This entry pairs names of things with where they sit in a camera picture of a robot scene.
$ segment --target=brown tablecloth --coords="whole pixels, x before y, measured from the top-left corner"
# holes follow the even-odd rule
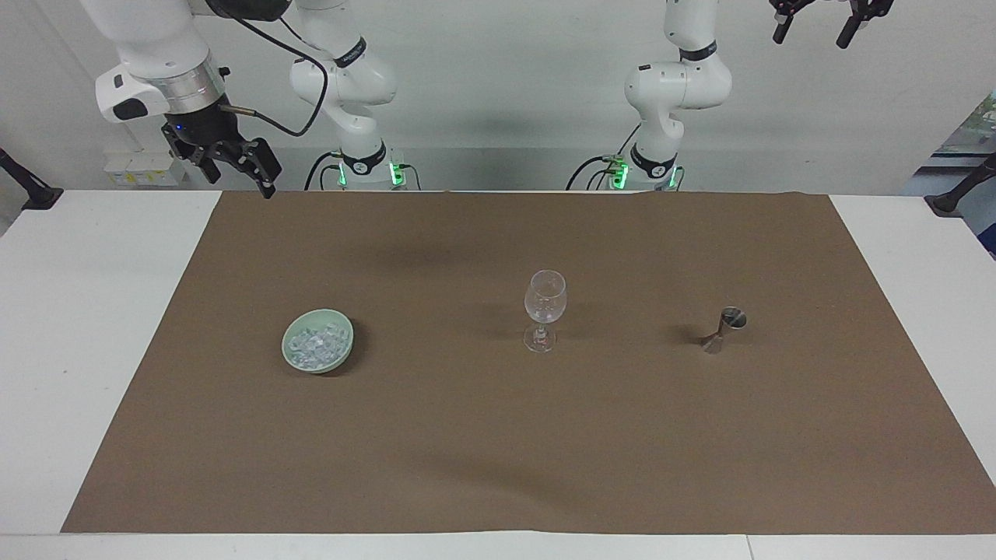
[[[353,354],[296,373],[325,307]],[[226,192],[63,529],[993,533],[996,489],[824,196]]]

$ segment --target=clear stemmed glass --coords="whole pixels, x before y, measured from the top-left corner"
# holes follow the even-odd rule
[[[533,352],[550,352],[557,342],[552,323],[567,309],[567,280],[556,270],[533,275],[526,291],[526,312],[536,321],[523,334],[523,342]]]

